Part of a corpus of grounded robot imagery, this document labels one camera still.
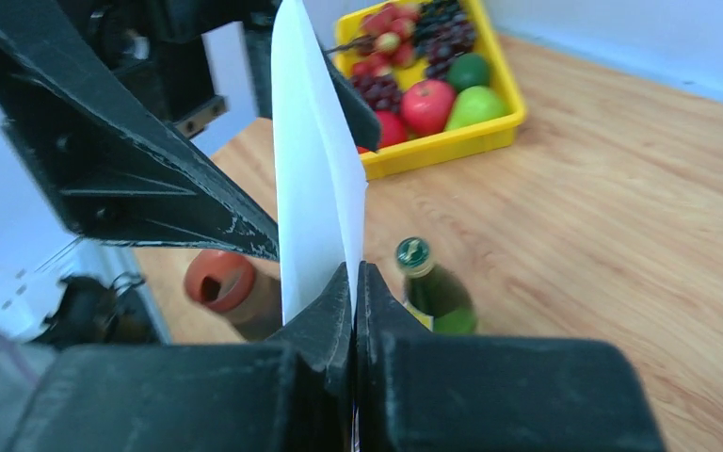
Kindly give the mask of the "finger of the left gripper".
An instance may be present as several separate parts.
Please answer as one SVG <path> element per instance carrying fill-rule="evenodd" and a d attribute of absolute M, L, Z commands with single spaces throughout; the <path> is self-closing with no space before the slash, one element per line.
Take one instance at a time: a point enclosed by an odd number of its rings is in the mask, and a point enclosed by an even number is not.
<path fill-rule="evenodd" d="M 0 1 L 0 107 L 64 226 L 111 246 L 277 260 L 276 221 L 123 85 L 59 2 Z"/>
<path fill-rule="evenodd" d="M 323 59 L 355 145 L 376 153 L 381 139 L 378 116 L 350 81 L 336 68 L 326 51 L 323 52 Z"/>

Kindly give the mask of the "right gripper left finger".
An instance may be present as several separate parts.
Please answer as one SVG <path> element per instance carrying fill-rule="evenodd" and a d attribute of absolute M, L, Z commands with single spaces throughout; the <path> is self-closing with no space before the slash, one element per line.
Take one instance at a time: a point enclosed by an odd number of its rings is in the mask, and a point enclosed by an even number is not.
<path fill-rule="evenodd" d="M 351 307 L 339 266 L 270 338 L 77 346 L 40 380 L 10 451 L 348 451 Z"/>

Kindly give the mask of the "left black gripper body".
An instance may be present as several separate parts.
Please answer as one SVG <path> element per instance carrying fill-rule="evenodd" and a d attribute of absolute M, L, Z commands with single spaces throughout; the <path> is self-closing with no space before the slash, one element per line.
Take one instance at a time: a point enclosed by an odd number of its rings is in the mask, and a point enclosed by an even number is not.
<path fill-rule="evenodd" d="M 271 116 L 270 47 L 277 1 L 61 1 L 104 65 L 161 121 L 186 137 L 230 109 L 217 92 L 208 33 L 240 23 L 258 113 Z"/>

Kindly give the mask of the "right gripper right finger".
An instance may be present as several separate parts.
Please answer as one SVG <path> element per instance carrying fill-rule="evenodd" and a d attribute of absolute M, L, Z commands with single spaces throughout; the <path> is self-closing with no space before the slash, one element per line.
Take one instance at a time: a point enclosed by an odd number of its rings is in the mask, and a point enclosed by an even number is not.
<path fill-rule="evenodd" d="M 643 385 L 599 340 L 443 335 L 359 267 L 364 451 L 663 451 Z"/>

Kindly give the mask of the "white paper coffee filter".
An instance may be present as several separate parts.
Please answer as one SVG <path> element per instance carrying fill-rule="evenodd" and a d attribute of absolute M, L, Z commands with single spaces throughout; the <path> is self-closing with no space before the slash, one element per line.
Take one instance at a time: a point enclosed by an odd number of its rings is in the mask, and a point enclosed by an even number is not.
<path fill-rule="evenodd" d="M 292 321 L 345 266 L 357 302 L 365 171 L 306 8 L 284 1 L 271 46 L 282 315 Z"/>

